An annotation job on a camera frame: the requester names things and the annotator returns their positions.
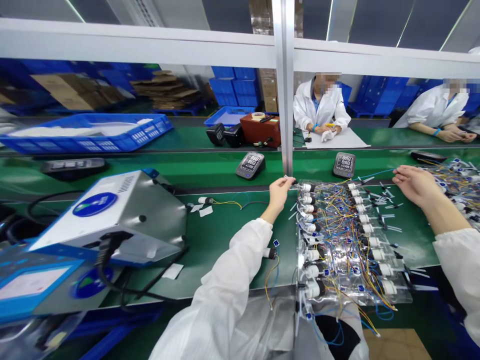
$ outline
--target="white lab coat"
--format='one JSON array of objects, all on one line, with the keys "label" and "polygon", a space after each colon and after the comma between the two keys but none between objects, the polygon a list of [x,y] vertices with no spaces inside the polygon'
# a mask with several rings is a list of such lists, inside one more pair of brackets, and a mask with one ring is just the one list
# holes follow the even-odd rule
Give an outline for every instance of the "white lab coat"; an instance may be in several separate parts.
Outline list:
[{"label": "white lab coat", "polygon": [[[271,236],[272,225],[261,218],[248,222],[233,236],[229,250],[201,279],[191,306],[170,320],[149,360],[262,360],[270,351],[293,349],[294,297],[276,297],[273,311],[265,294],[249,298],[250,282],[260,269]],[[360,321],[357,326],[351,319],[345,321],[362,339],[350,360],[368,359]],[[309,344],[322,360],[333,360],[310,323],[300,333],[316,339]]]},{"label": "white lab coat", "polygon": [[432,87],[416,98],[393,127],[407,128],[410,124],[422,123],[431,128],[437,128],[454,124],[465,113],[462,110],[468,100],[469,94],[460,92],[447,107],[449,90],[443,85]]},{"label": "white lab coat", "polygon": [[319,126],[332,122],[335,115],[335,125],[344,130],[352,119],[345,110],[342,89],[337,85],[328,89],[320,99],[318,110],[312,101],[312,81],[307,81],[298,87],[293,98],[293,118],[296,126],[307,130],[308,124]]},{"label": "white lab coat", "polygon": [[441,268],[465,309],[466,331],[480,347],[480,233],[467,228],[436,236]]}]

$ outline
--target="metal pole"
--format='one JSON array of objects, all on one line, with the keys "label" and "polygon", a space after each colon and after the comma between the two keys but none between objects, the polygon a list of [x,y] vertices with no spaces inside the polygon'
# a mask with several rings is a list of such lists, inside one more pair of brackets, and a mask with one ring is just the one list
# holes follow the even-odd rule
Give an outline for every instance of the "metal pole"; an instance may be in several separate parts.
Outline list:
[{"label": "metal pole", "polygon": [[283,173],[293,173],[295,0],[272,0]]}]

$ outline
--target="blue label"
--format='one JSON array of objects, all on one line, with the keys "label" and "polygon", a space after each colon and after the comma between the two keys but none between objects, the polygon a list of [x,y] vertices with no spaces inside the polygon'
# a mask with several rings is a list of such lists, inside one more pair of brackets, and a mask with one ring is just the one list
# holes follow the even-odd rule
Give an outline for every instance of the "blue label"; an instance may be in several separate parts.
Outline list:
[{"label": "blue label", "polygon": [[[111,267],[105,267],[103,270],[105,277],[112,281],[114,277],[114,271]],[[94,295],[97,295],[106,285],[100,280],[98,269],[93,268],[90,271],[84,273],[76,282],[72,288],[73,297],[76,299],[87,299]]]},{"label": "blue label", "polygon": [[73,215],[87,218],[100,214],[117,201],[118,196],[112,192],[101,192],[83,200],[73,208]]}]

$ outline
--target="sleeve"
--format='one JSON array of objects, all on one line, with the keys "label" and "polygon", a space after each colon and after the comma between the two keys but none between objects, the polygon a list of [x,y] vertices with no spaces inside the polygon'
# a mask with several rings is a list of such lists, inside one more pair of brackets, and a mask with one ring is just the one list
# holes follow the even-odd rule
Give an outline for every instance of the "sleeve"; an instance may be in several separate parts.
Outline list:
[{"label": "sleeve", "polygon": [[465,327],[480,346],[480,233],[473,228],[446,232],[433,243],[455,296],[467,313]]},{"label": "sleeve", "polygon": [[463,96],[463,99],[458,103],[458,108],[460,109],[459,111],[455,112],[452,116],[450,116],[448,119],[446,119],[441,126],[449,125],[449,124],[455,124],[457,122],[457,119],[461,117],[463,114],[465,114],[465,111],[463,111],[463,108],[465,105],[467,105],[467,101],[469,100],[469,95],[466,94],[466,96]]},{"label": "sleeve", "polygon": [[413,104],[408,108],[406,122],[408,125],[415,123],[424,123],[427,117],[435,108],[435,97],[428,92],[416,98]]},{"label": "sleeve", "polygon": [[339,95],[340,96],[338,97],[338,101],[335,107],[334,124],[341,127],[342,130],[345,130],[345,128],[348,128],[350,120],[352,120],[352,118],[350,117],[350,115],[347,114],[347,110],[345,109],[345,104],[344,104],[344,97],[342,96],[341,91]]},{"label": "sleeve", "polygon": [[258,218],[244,225],[229,249],[201,279],[191,306],[177,313],[155,344],[149,360],[230,358],[230,340],[260,269],[272,225]]},{"label": "sleeve", "polygon": [[301,94],[301,86],[298,87],[296,94],[293,98],[293,118],[296,122],[296,127],[307,130],[308,124],[314,124],[314,121],[307,116],[307,109],[305,108],[305,102],[303,101]]}]

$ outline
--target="white glove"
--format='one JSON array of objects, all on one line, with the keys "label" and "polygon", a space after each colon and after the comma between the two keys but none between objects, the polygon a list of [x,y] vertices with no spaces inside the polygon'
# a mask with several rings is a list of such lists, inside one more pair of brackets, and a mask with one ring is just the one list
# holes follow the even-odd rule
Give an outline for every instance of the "white glove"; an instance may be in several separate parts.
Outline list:
[{"label": "white glove", "polygon": [[336,131],[332,131],[332,130],[324,131],[321,134],[321,142],[324,143],[327,140],[331,140],[335,137],[335,135],[337,135]]}]

